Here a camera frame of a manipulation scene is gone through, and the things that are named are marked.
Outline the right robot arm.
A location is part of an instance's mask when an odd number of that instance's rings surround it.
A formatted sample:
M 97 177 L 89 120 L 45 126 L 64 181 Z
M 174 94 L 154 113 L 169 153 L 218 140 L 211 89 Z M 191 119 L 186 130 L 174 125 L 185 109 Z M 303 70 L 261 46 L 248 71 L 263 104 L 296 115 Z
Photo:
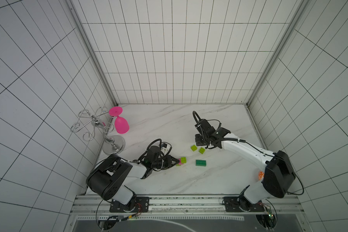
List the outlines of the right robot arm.
M 262 180 L 247 186 L 238 196 L 240 205 L 250 206 L 270 196 L 284 198 L 296 180 L 289 156 L 283 152 L 272 152 L 252 145 L 230 130 L 218 126 L 215 129 L 206 119 L 195 118 L 195 135 L 198 146 L 207 149 L 224 149 L 240 155 L 264 173 Z

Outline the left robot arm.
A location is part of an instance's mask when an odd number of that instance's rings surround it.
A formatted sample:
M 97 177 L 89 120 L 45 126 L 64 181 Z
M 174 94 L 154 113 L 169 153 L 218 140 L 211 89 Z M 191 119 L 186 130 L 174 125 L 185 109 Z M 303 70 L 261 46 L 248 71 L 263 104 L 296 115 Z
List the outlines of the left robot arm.
M 171 150 L 171 145 L 167 143 L 157 146 L 151 144 L 133 161 L 126 161 L 119 155 L 111 154 L 91 171 L 86 184 L 104 201 L 111 200 L 119 203 L 125 210 L 134 210 L 137 195 L 124 185 L 125 179 L 146 179 L 154 171 L 165 171 L 180 164 L 180 159 L 170 155 Z

